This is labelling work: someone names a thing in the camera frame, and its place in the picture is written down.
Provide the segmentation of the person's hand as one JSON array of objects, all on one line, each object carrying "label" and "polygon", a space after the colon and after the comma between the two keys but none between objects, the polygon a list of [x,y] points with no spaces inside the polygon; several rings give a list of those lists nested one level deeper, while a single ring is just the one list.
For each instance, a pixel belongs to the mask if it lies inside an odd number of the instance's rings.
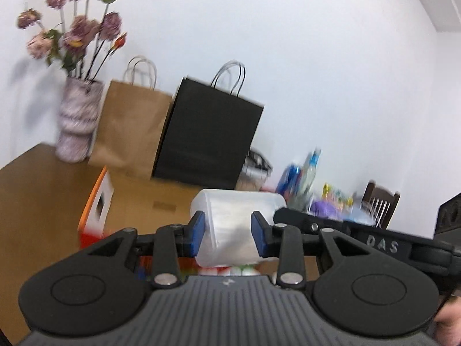
[{"label": "person's hand", "polygon": [[457,346],[461,341],[461,298],[451,297],[436,317],[435,339],[442,346]]}]

